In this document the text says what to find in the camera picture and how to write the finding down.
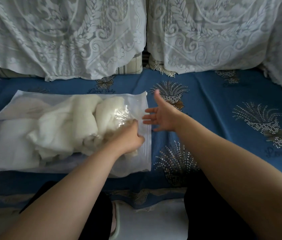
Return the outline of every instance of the black pants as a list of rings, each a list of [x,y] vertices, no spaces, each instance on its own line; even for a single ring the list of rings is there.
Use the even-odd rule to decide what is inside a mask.
[[[188,240],[213,239],[212,237],[224,237],[227,240],[256,239],[251,228],[214,189],[203,172],[196,172],[191,177],[191,182],[193,183],[184,196],[185,209],[189,218]],[[21,212],[56,183],[53,181],[45,183]],[[112,203],[110,198],[101,192],[79,240],[108,240],[111,224]]]

